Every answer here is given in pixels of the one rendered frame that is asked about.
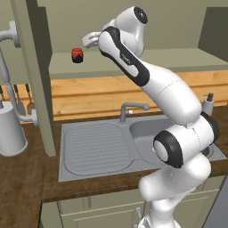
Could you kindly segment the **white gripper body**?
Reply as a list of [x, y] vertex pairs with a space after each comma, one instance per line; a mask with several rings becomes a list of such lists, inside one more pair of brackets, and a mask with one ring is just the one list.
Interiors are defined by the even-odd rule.
[[90, 48], [98, 45], [98, 39], [101, 31], [95, 31], [87, 34], [82, 38], [82, 42], [85, 48]]

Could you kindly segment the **red-lidded jam jar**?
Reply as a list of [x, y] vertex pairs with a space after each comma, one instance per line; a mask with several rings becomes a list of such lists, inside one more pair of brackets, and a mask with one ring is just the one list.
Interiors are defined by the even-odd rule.
[[81, 48], [73, 48], [71, 50], [71, 59], [74, 63], [81, 63], [84, 59], [84, 52]]

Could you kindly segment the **dark olive cabinet door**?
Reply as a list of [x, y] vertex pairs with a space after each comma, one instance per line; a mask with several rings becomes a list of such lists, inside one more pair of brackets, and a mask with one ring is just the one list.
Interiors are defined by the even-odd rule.
[[208, 7], [198, 48], [228, 62], [228, 7]]

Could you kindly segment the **grey tap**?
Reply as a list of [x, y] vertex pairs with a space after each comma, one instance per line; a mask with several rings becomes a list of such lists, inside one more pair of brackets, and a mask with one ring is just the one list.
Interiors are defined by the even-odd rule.
[[133, 102], [124, 102], [121, 105], [121, 112], [120, 112], [120, 123], [125, 124], [126, 123], [126, 108], [142, 108], [143, 110], [149, 110], [150, 105], [147, 103], [133, 103]]

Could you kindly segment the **hanging grey spoon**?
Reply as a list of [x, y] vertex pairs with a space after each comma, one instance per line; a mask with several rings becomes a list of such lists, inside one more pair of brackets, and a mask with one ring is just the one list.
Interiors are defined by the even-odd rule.
[[28, 93], [28, 99], [29, 99], [29, 103], [27, 105], [27, 110], [28, 110], [28, 114], [31, 115], [32, 114], [32, 110], [35, 108], [35, 104], [32, 102], [32, 99], [31, 99], [29, 85], [26, 84], [25, 86], [26, 86], [26, 90], [27, 90], [27, 93]]

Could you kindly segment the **hanging grey spatula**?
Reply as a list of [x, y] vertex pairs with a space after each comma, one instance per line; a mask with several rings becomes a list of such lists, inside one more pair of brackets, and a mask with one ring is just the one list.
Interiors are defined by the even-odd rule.
[[20, 99], [20, 94], [19, 94], [19, 90], [18, 90], [18, 87], [17, 85], [13, 85], [13, 88], [14, 88], [14, 91], [17, 95], [17, 99], [18, 99], [18, 109], [19, 109], [19, 113], [23, 116], [26, 115], [26, 112], [25, 112], [25, 107], [24, 107], [24, 104], [23, 102], [21, 101]]

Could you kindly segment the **grey steel sink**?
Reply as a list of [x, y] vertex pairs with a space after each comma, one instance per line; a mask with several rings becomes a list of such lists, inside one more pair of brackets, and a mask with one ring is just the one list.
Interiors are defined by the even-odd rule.
[[63, 124], [61, 182], [161, 168], [153, 138], [173, 123], [164, 115]]

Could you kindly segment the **white cylinder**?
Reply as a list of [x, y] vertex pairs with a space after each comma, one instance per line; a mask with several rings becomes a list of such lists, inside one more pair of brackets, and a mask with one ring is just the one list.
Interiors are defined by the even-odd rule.
[[0, 100], [0, 154], [17, 156], [27, 147], [28, 141], [12, 104]]

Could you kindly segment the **white soap dispenser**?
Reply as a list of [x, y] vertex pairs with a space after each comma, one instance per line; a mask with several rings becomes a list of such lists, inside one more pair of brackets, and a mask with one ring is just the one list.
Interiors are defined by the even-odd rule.
[[202, 103], [202, 110], [207, 113], [209, 116], [212, 115], [213, 113], [213, 108], [214, 108], [214, 94], [209, 93], [206, 96], [206, 99]]

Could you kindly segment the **olive drawer front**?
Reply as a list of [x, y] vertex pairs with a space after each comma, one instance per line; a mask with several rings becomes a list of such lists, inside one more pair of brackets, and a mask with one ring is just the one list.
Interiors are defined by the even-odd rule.
[[223, 176], [209, 177], [197, 188], [196, 192], [219, 190], [223, 180]]
[[76, 199], [60, 200], [58, 206], [63, 215], [87, 211], [90, 209], [123, 206], [143, 201], [140, 192], [135, 190], [119, 191]]

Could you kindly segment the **olive cupboard door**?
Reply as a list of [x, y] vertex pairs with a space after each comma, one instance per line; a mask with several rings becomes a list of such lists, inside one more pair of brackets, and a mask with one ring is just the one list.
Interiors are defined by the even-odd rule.
[[181, 228], [202, 228], [218, 190], [193, 193], [175, 208], [174, 219]]
[[75, 216], [62, 218], [63, 228], [134, 228], [137, 221], [138, 215], [135, 209], [84, 218]]

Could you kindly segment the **olive wall cabinet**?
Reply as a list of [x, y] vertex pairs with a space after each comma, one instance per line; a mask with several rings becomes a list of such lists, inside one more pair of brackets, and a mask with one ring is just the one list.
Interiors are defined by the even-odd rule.
[[228, 0], [37, 0], [46, 9], [53, 55], [52, 79], [120, 76], [122, 71], [96, 47], [83, 48], [74, 63], [71, 49], [131, 6], [148, 17], [142, 60], [173, 71], [228, 69], [228, 62], [198, 48], [208, 7], [228, 7]]

